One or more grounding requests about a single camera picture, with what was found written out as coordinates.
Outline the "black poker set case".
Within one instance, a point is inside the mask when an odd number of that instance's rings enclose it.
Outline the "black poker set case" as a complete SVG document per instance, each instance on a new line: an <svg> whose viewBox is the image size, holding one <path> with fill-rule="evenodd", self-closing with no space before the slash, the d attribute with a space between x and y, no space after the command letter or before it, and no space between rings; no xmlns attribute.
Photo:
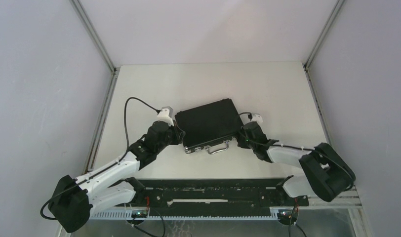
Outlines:
<svg viewBox="0 0 401 237"><path fill-rule="evenodd" d="M227 145L231 140L238 139L243 126L229 98L180 111L175 115L175 121L178 128L185 132L182 144L187 154Z"/></svg>

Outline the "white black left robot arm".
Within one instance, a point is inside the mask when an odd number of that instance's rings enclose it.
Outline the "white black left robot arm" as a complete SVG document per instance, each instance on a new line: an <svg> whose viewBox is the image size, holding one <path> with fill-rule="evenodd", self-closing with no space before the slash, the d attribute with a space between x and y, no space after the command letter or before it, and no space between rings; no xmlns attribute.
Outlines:
<svg viewBox="0 0 401 237"><path fill-rule="evenodd" d="M122 156L85 175L62 177L44 206L67 233L79 230L93 214L115 205L130 202L139 206L145 201L145 192L128 179L155 161L167 146L181 144L184 136L177 125L155 121Z"/></svg>

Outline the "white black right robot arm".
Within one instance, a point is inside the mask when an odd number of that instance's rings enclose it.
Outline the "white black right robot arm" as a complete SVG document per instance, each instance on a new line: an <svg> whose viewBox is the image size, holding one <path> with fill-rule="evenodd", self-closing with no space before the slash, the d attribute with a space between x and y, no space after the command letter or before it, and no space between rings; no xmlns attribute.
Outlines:
<svg viewBox="0 0 401 237"><path fill-rule="evenodd" d="M268 139L256 121L241 127L238 146L251 149L259 160L303 171L303 175L290 175L280 183L276 194L282 205L290 205L300 196L331 202L350 190L356 181L355 173L328 143L319 143L312 149L283 145L278 140Z"/></svg>

